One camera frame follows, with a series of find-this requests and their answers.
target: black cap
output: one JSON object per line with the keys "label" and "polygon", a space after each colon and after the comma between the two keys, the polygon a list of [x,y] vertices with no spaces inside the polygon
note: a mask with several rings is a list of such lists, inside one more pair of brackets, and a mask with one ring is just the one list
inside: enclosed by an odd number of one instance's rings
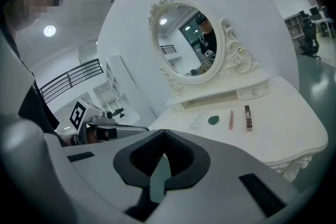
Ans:
{"label": "black cap", "polygon": [[207,17],[205,17],[205,15],[203,13],[200,13],[197,17],[196,17],[196,23],[197,25],[200,25],[202,22],[208,20]]}

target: black shirt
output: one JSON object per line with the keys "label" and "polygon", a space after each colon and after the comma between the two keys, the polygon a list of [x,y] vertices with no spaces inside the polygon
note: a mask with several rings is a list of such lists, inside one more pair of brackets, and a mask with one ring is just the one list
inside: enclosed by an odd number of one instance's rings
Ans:
{"label": "black shirt", "polygon": [[201,53],[204,54],[207,50],[217,53],[217,40],[214,29],[209,34],[204,33],[203,38],[204,42],[201,42]]}
{"label": "black shirt", "polygon": [[[5,24],[4,17],[1,15],[0,26],[8,44],[13,49],[15,54],[20,58],[16,43],[12,35],[10,34],[7,25]],[[18,115],[21,118],[35,122],[37,125],[40,126],[43,132],[56,135],[62,146],[68,146],[68,144],[55,132],[55,129],[58,126],[59,122],[57,121],[53,113],[49,110],[49,107],[44,101],[35,81],[32,87],[30,87],[29,91],[27,92],[27,95],[20,107]]]}

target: round ceiling light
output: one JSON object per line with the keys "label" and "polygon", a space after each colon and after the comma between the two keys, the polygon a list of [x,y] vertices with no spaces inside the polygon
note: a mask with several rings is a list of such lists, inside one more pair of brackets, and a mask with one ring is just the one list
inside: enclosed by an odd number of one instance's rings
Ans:
{"label": "round ceiling light", "polygon": [[167,22],[167,19],[162,19],[162,20],[160,21],[160,25],[164,25],[166,22]]}
{"label": "round ceiling light", "polygon": [[43,33],[46,37],[51,37],[56,33],[56,28],[53,25],[48,25],[44,28]]}

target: floor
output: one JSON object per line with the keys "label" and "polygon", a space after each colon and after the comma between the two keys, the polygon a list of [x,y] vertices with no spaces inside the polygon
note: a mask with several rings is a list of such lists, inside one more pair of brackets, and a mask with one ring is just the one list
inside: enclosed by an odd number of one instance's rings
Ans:
{"label": "floor", "polygon": [[336,42],[329,38],[320,38],[318,41],[318,55],[322,61],[297,55],[300,94],[324,125],[329,141],[327,148],[314,155],[311,163],[294,180],[293,184],[299,191],[321,182],[336,152]]}

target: curved white wall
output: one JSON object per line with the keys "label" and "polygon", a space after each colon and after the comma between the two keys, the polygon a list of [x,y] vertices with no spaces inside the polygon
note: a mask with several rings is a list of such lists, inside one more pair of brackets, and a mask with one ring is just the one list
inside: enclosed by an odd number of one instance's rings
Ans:
{"label": "curved white wall", "polygon": [[[167,82],[159,71],[149,36],[148,17],[152,3],[159,0],[115,0],[98,39],[98,57],[120,54],[134,82],[148,98],[156,115],[170,97]],[[226,17],[238,40],[261,67],[281,75],[299,89],[298,65],[288,29],[270,0],[196,0]]]}

